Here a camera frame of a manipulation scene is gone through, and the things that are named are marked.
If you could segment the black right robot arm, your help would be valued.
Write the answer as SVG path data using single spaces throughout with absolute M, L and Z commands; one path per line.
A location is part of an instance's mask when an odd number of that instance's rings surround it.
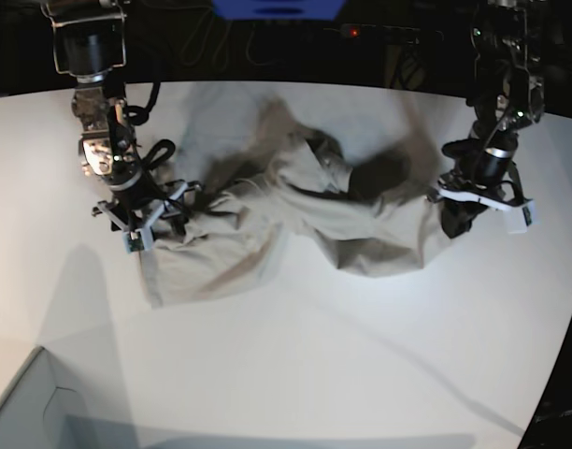
M 147 105 L 139 107 L 128 103 L 124 82 L 113 75 L 126 64 L 123 3 L 44 1 L 40 8 L 53 32 L 55 69 L 77 82 L 71 110 L 81 125 L 80 168 L 103 190 L 92 214 L 107 216 L 130 251 L 152 247 L 158 222 L 184 237 L 191 217 L 186 196 L 202 186 L 155 179 L 177 149 L 171 140 L 159 140 L 146 155 L 138 151 L 136 128 L 149 119 L 161 84 L 153 83 Z

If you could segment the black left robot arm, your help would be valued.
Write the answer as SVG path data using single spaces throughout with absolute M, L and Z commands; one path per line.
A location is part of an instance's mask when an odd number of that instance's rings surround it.
M 503 213 L 508 232 L 535 222 L 535 202 L 523 190 L 514 161 L 519 133 L 540 122 L 544 109 L 542 43 L 545 1 L 481 1 L 471 24 L 476 52 L 475 92 L 466 101 L 477 119 L 469 136 L 445 144 L 453 166 L 428 198 L 441 206 L 444 233 L 467 233 L 486 210 Z

